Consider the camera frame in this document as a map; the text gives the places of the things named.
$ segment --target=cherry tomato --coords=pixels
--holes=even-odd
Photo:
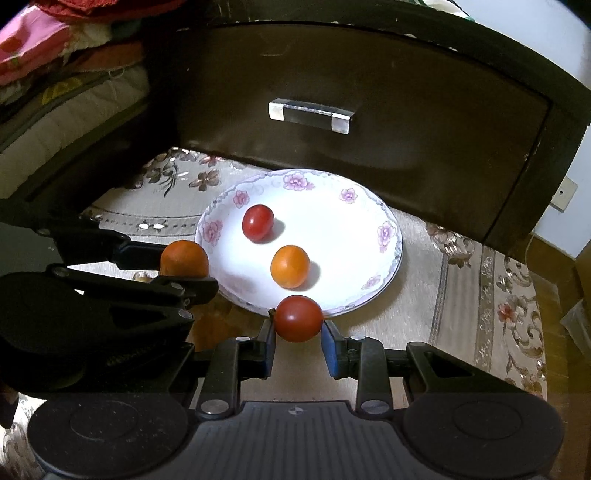
[[[288,342],[307,342],[314,338],[323,320],[320,306],[303,295],[284,298],[273,315],[277,335]]]
[[[265,238],[273,228],[275,216],[273,211],[265,205],[253,205],[244,214],[242,232],[252,242]]]
[[[283,288],[297,288],[302,285],[309,270],[308,254],[295,245],[281,247],[271,261],[271,277]]]
[[[209,259],[203,247],[189,240],[177,240],[160,255],[160,275],[198,277],[209,275]]]

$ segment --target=pink flower pattern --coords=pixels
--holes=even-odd
[[[220,240],[220,234],[222,233],[223,223],[221,220],[215,220],[213,222],[205,222],[203,224],[203,238],[207,243],[212,246],[217,245],[217,241]]]
[[[237,190],[233,200],[236,207],[242,208],[248,204],[250,197],[248,196],[248,192],[246,190]]]
[[[496,314],[502,323],[513,323],[517,318],[515,310],[509,303],[499,303]]]
[[[312,190],[314,184],[306,180],[302,172],[296,171],[283,177],[283,188],[300,192],[301,190]]]
[[[367,282],[365,282],[365,285],[361,287],[361,290],[367,290],[371,287],[375,287],[381,279],[382,277],[380,275],[371,277]]]
[[[379,251],[381,253],[384,253],[388,249],[390,239],[395,233],[396,227],[394,227],[390,222],[384,222],[383,225],[378,227],[378,245]]]
[[[351,204],[357,199],[354,189],[343,189],[340,191],[339,198],[345,203]]]

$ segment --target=pink fabric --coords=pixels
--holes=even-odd
[[[36,5],[26,7],[0,31],[0,85],[57,58],[69,38],[68,25]]]

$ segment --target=plate rim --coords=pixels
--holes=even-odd
[[[236,182],[234,185],[232,185],[229,188],[227,188],[226,190],[224,190],[223,192],[221,192],[220,195],[218,195],[207,206],[207,208],[205,208],[205,210],[203,211],[203,213],[199,217],[199,221],[197,222],[197,226],[196,226],[196,230],[195,230],[195,242],[198,243],[199,245],[203,245],[204,240],[203,240],[203,234],[202,234],[201,227],[203,226],[203,222],[205,222],[206,216],[211,214],[213,212],[213,210],[215,209],[215,207],[217,207],[222,200],[224,200],[226,197],[228,197],[230,195],[230,193],[234,192],[236,190],[236,188],[238,188],[239,185],[242,185],[244,183],[255,183],[256,181],[262,180],[266,177],[271,177],[271,176],[275,177],[275,176],[282,176],[282,175],[285,176],[287,174],[290,174],[290,173],[293,174],[295,172],[300,172],[303,174],[310,173],[315,176],[321,176],[322,174],[324,174],[326,176],[330,176],[330,177],[334,177],[334,178],[338,178],[338,179],[343,179],[343,180],[346,180],[346,181],[352,183],[354,187],[359,187],[359,188],[363,189],[363,191],[365,192],[367,197],[370,200],[372,200],[373,202],[375,202],[379,207],[381,207],[382,211],[386,214],[386,217],[388,218],[388,220],[394,222],[397,227],[397,235],[396,235],[397,241],[394,244],[394,247],[400,248],[398,262],[396,263],[396,266],[393,270],[388,271],[388,275],[382,280],[382,286],[379,289],[368,293],[367,298],[365,298],[366,296],[361,296],[357,301],[355,301],[353,303],[349,303],[347,305],[337,307],[335,309],[323,310],[323,313],[324,313],[324,318],[328,319],[328,318],[334,318],[336,316],[344,315],[345,313],[349,313],[354,310],[357,310],[358,308],[363,307],[364,305],[368,304],[371,300],[373,300],[375,297],[380,295],[390,285],[390,283],[392,283],[392,280],[398,274],[398,271],[400,270],[400,265],[402,264],[402,258],[404,255],[404,239],[402,237],[402,229],[400,228],[400,223],[398,221],[398,218],[394,215],[394,212],[390,209],[390,207],[388,207],[388,205],[386,205],[386,203],[382,200],[382,198],[380,196],[378,196],[377,194],[375,194],[374,192],[372,192],[371,190],[369,190],[368,188],[366,188],[365,186],[361,185],[360,183],[358,183],[354,180],[348,179],[347,177],[343,177],[342,175],[338,175],[336,173],[330,173],[330,172],[327,172],[324,170],[316,170],[315,168],[282,168],[281,170],[269,170],[269,171],[266,171],[263,173],[253,175],[252,177],[248,177],[246,179],[240,180],[240,181]],[[248,310],[249,312],[263,315],[265,317],[269,316],[268,311],[262,312],[261,309],[258,308],[256,305],[253,305],[250,302],[240,299],[238,296],[234,295],[230,291],[227,291],[227,289],[221,283],[218,283],[218,286],[219,286],[219,288],[218,288],[219,293],[222,295],[222,297],[231,301],[233,304],[235,304],[241,308],[244,308],[245,310]]]

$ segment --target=white plate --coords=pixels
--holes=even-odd
[[[275,224],[256,244],[242,233],[242,218],[259,203],[273,210]],[[390,283],[402,256],[402,233],[388,206],[354,181],[318,170],[271,171],[240,182],[203,212],[195,237],[221,294],[262,315],[294,294],[318,302],[326,317],[354,310]],[[271,278],[271,260],[284,245],[310,257],[308,279],[294,290]]]

